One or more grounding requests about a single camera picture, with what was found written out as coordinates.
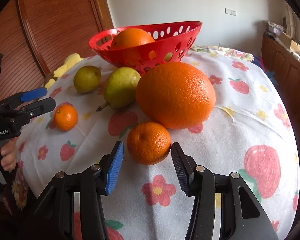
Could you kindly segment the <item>person's left hand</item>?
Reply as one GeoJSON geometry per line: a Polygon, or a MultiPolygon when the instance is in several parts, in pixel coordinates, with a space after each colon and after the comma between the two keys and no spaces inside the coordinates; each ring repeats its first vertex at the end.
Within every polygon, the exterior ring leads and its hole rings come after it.
{"type": "Polygon", "coordinates": [[[15,169],[17,164],[17,143],[18,138],[10,139],[4,146],[0,149],[0,154],[2,155],[1,165],[5,171],[12,171],[15,169]]]}

